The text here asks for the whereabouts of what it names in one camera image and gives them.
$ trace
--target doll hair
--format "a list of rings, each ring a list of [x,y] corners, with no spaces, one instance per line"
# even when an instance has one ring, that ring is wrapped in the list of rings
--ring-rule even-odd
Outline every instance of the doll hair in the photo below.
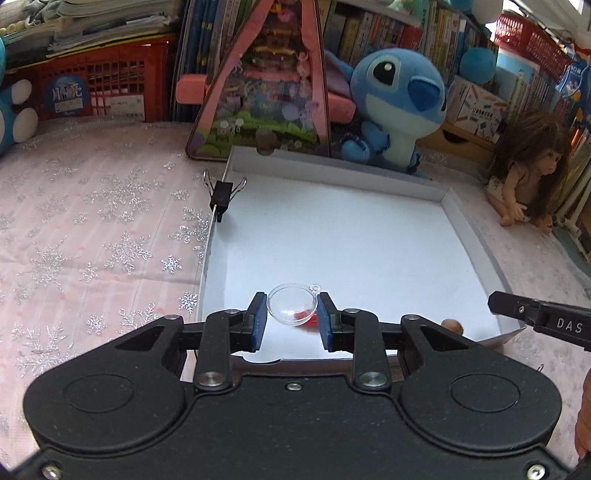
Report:
[[[562,156],[556,165],[556,171],[540,179],[538,195],[526,212],[532,218],[539,218],[547,213],[550,197],[566,176],[570,155],[569,132],[552,115],[526,114],[512,125],[508,125],[495,147],[496,159],[491,173],[501,180],[505,180],[509,166],[514,161],[532,164],[548,150]]]

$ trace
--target doll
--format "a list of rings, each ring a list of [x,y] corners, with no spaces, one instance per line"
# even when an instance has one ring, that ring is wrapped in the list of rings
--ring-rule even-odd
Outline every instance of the doll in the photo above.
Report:
[[[506,129],[486,187],[502,226],[531,221],[552,231],[548,202],[564,179],[569,154],[568,132],[551,115],[527,115]]]

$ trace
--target blue gripper pad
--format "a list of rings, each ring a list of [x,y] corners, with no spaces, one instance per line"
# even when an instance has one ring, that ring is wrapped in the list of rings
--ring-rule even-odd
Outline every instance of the blue gripper pad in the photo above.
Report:
[[[330,317],[329,313],[322,303],[322,298],[318,295],[318,307],[316,308],[316,322],[318,323],[318,329],[320,331],[320,337],[322,338],[322,345],[324,350],[332,352],[332,332],[330,330]]]
[[[252,351],[257,352],[261,348],[262,336],[267,325],[267,294],[262,299],[261,305],[255,315],[255,324],[252,328],[251,345]]]

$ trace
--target black binder clip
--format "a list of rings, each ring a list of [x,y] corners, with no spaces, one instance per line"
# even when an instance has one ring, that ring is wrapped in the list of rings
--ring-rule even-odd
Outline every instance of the black binder clip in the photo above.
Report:
[[[209,189],[209,195],[211,197],[209,207],[212,211],[214,207],[217,207],[216,221],[219,223],[222,221],[222,216],[228,209],[232,199],[246,186],[246,177],[244,177],[236,186],[234,186],[232,182],[221,180],[216,180],[216,184],[214,186],[212,179],[209,176],[209,170],[205,170],[203,172],[203,181],[205,185],[207,185],[207,188]]]

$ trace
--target toy house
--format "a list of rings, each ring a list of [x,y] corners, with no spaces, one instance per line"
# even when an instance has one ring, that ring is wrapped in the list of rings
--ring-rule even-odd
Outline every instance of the toy house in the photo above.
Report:
[[[225,160],[234,145],[330,155],[315,1],[258,0],[208,90],[187,144]]]

